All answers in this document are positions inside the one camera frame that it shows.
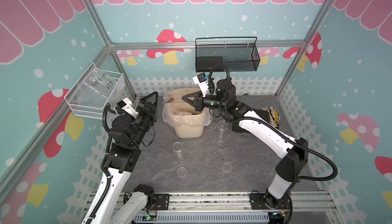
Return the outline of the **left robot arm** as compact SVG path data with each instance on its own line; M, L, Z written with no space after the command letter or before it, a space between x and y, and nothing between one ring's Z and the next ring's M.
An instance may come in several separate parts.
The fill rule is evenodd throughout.
M130 224L141 211L157 210L154 188L140 184L126 198L117 214L114 208L120 193L130 178L141 155L140 146L147 146L144 137L157 122L159 93L154 91L139 100L133 108L128 98L104 106L102 123L108 135L106 149L100 169L103 172L101 184L82 220L84 224Z

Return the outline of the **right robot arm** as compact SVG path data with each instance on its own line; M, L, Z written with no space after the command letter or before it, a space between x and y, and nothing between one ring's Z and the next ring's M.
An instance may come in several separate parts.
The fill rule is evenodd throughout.
M281 132L269 121L264 120L256 110L237 100L236 87L232 84L229 69L222 63L215 64L209 74L201 73L193 78L200 91L184 95L182 100L196 111L205 108L216 109L227 123L238 125L264 142L281 159L275 167L275 176L263 194L267 208L277 209L284 197L300 180L317 182L330 181L336 178L338 168L327 156L308 147L304 138L295 139ZM332 168L326 177L302 176L300 173L308 163L308 155L312 154L325 161Z

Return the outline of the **clear plastic jar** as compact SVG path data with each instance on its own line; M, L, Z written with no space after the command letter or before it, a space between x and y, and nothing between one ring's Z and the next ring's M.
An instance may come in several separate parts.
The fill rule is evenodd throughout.
M175 142L172 149L175 162L181 164L183 162L183 143Z
M222 139L228 130L228 123L225 121L219 121L216 125L217 137L218 139Z
M175 100L171 103L182 103L182 97L184 96L184 94L182 92L178 93L178 92L170 92L164 95L163 97L163 101L166 104L167 102L167 97L172 96Z

